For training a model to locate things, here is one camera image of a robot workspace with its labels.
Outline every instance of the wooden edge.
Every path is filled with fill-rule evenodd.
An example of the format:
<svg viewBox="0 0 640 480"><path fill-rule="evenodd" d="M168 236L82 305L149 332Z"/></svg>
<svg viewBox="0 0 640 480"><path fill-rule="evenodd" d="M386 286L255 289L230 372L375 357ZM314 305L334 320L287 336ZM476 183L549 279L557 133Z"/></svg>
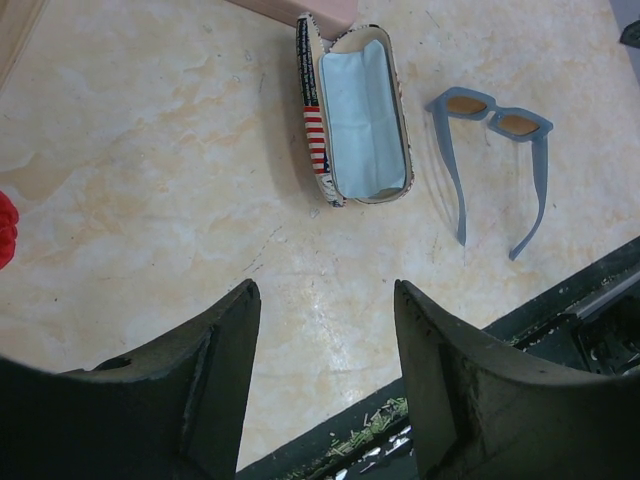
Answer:
<svg viewBox="0 0 640 480"><path fill-rule="evenodd" d="M0 93L48 0L0 0Z"/></svg>

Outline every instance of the brown lens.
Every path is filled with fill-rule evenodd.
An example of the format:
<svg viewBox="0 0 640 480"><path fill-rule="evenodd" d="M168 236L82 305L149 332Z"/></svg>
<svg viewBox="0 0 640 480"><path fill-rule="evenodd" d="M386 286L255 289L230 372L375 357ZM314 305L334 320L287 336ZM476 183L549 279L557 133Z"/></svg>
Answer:
<svg viewBox="0 0 640 480"><path fill-rule="evenodd" d="M513 135L529 135L540 128L533 120L521 117L519 115L506 115L498 126Z"/></svg>
<svg viewBox="0 0 640 480"><path fill-rule="evenodd" d="M473 115L487 108L487 104L469 97L453 97L447 100L447 108L458 115Z"/></svg>

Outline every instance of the red object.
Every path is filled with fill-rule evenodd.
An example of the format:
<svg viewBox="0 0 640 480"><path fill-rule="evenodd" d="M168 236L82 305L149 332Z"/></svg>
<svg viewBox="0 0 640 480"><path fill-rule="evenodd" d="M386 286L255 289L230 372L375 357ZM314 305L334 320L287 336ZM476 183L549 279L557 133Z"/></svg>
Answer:
<svg viewBox="0 0 640 480"><path fill-rule="evenodd" d="M16 224L19 219L18 209L9 197L0 192L0 269L4 268L16 253Z"/></svg>

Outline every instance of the pink box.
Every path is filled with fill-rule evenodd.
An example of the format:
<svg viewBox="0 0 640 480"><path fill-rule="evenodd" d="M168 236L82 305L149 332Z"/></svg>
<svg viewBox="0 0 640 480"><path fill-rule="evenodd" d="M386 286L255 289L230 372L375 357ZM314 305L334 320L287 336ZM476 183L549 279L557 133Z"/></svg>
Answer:
<svg viewBox="0 0 640 480"><path fill-rule="evenodd" d="M322 36L335 40L356 21L358 0L229 0L232 3L296 26L300 14L311 12Z"/></svg>

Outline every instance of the sunglasses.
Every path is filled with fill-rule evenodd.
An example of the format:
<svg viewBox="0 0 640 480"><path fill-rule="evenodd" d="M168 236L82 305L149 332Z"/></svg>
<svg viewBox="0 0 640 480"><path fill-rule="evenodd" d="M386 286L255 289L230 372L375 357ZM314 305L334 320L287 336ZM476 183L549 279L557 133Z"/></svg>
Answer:
<svg viewBox="0 0 640 480"><path fill-rule="evenodd" d="M490 112L495 112L489 120L490 130L515 142L531 142L533 183L538 195L538 216L529 233L509 252L509 258L515 260L535 235L544 216L549 169L547 135L553 130L553 124L529 110L499 107L493 97L463 87L450 88L427 105L427 110L433 115L440 153L458 196L456 238L463 246L467 241L467 214L456 157L453 152L449 117L478 121L484 119Z"/></svg>

